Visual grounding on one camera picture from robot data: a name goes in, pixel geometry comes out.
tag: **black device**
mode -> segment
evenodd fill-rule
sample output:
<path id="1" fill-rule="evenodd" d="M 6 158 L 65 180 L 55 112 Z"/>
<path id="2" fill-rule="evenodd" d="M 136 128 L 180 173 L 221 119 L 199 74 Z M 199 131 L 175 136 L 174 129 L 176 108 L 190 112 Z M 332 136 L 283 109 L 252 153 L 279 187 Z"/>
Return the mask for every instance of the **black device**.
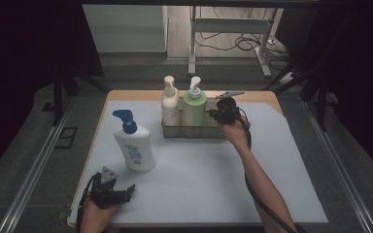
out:
<path id="1" fill-rule="evenodd" d="M 108 169 L 102 168 L 102 173 L 93 175 L 84 189 L 83 196 L 80 201 L 77 214 L 76 232 L 81 231 L 81 221 L 84 214 L 84 203 L 88 194 L 88 189 L 92 183 L 89 199 L 93 201 L 100 209 L 107 209 L 112 205 L 122 204 L 131 200 L 132 193 L 135 191 L 135 184 L 130 186 L 127 190 L 114 191 L 115 183 L 117 182 L 118 173 Z"/>

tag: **metal frame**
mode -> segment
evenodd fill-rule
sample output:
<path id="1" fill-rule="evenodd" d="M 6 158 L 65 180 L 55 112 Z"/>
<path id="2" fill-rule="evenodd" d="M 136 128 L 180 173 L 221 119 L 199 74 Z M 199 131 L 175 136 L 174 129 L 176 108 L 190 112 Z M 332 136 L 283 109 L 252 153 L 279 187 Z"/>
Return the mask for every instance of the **metal frame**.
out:
<path id="1" fill-rule="evenodd" d="M 277 8 L 274 8 L 272 16 L 268 19 L 250 19 L 250 18 L 197 18 L 196 6 L 191 7 L 190 19 L 190 45 L 189 45 L 189 63 L 188 74 L 195 75 L 195 33 L 196 32 L 215 32 L 215 33 L 254 33 L 263 34 L 261 45 L 255 48 L 256 57 L 262 68 L 265 78 L 270 78 L 271 71 L 263 57 L 265 46 L 274 24 L 274 18 L 277 14 Z"/>

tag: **wall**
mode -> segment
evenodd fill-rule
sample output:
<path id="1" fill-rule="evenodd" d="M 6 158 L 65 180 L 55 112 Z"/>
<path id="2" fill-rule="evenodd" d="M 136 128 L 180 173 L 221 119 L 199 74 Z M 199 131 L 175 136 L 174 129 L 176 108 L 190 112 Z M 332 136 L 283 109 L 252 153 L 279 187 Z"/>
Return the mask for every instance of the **wall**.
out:
<path id="1" fill-rule="evenodd" d="M 98 52 L 166 51 L 166 6 L 83 7 Z"/>

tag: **forearm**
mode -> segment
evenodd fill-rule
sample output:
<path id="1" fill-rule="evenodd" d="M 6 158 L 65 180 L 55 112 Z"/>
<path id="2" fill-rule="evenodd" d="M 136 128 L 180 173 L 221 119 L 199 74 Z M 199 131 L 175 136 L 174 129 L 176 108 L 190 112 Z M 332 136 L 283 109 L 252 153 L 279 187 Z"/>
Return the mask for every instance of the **forearm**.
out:
<path id="1" fill-rule="evenodd" d="M 287 204 L 247 147 L 235 147 L 240 154 L 245 173 L 259 199 L 295 230 Z M 266 232 L 287 232 L 278 222 L 256 205 Z"/>

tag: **white board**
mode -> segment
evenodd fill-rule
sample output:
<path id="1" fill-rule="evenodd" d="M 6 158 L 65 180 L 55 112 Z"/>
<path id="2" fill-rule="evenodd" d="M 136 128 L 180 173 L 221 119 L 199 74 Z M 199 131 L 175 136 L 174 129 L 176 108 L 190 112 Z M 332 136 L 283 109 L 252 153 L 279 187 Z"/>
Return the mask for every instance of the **white board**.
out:
<path id="1" fill-rule="evenodd" d="M 287 202 L 295 222 L 328 222 L 285 117 L 265 103 L 239 103 L 252 124 L 253 153 Z M 156 166 L 149 172 L 125 167 L 113 136 L 129 109 L 137 124 L 150 129 Z M 221 139 L 168 139 L 162 135 L 158 101 L 110 101 L 77 189 L 68 222 L 76 223 L 78 202 L 89 178 L 107 166 L 119 173 L 114 190 L 136 184 L 129 203 L 111 223 L 118 226 L 188 226 L 260 224 L 244 180 L 241 159 Z"/>

